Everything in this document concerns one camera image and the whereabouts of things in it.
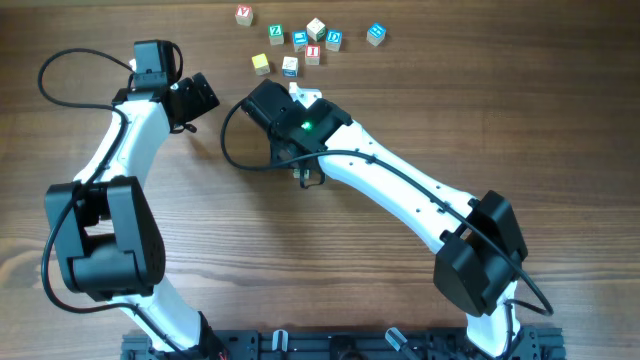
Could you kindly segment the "red letter I block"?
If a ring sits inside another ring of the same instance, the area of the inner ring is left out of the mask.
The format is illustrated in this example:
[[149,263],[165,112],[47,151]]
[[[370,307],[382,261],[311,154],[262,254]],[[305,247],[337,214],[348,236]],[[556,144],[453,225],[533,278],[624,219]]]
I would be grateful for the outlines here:
[[319,65],[320,60],[320,47],[318,45],[307,45],[305,47],[305,63],[307,65]]

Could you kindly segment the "white block blue sides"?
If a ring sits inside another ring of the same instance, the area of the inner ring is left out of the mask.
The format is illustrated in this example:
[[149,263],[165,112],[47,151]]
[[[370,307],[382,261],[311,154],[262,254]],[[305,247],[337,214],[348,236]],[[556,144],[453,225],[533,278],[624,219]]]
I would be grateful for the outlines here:
[[293,177],[296,179],[299,179],[300,177],[303,177],[304,179],[308,179],[310,177],[310,170],[309,169],[298,169],[295,168],[293,170]]

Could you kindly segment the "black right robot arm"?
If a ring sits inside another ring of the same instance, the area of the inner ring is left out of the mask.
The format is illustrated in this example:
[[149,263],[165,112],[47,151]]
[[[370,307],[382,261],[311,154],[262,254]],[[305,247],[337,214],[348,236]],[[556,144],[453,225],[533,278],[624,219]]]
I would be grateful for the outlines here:
[[482,354],[506,357],[520,328],[513,313],[526,248],[511,204],[477,199],[434,180],[386,150],[335,104],[285,96],[262,120],[271,142],[363,193],[408,226],[435,255],[434,284],[467,316]]

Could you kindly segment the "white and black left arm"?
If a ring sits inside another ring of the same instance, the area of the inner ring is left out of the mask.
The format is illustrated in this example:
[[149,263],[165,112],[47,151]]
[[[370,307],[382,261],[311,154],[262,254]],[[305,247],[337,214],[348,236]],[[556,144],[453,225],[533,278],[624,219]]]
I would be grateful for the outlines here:
[[51,234],[41,277],[47,297],[65,311],[81,311],[53,293],[48,270],[55,255],[67,288],[96,301],[93,312],[119,309],[146,333],[150,359],[229,356],[205,316],[166,277],[164,241],[143,192],[168,136],[190,130],[192,120],[218,104],[200,73],[172,85],[120,89],[108,107],[112,123],[91,162],[45,195]]

